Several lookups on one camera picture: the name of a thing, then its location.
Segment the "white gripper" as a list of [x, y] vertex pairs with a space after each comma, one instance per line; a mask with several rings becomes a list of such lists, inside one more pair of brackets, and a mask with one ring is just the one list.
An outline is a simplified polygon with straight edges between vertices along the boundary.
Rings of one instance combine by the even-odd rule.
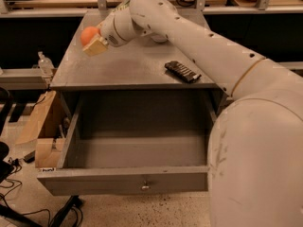
[[100, 24], [100, 35], [92, 38], [82, 51], [88, 56], [96, 56], [108, 49], [108, 44], [120, 47], [135, 38], [150, 35], [146, 16], [131, 9], [112, 11]]

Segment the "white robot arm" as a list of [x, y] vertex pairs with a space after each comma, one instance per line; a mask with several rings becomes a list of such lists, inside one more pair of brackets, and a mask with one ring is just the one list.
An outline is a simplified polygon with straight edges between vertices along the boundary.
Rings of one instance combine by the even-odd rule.
[[232, 97], [208, 145], [212, 227], [303, 227], [303, 79], [179, 15], [127, 0], [80, 35], [97, 54], [147, 32], [170, 41]]

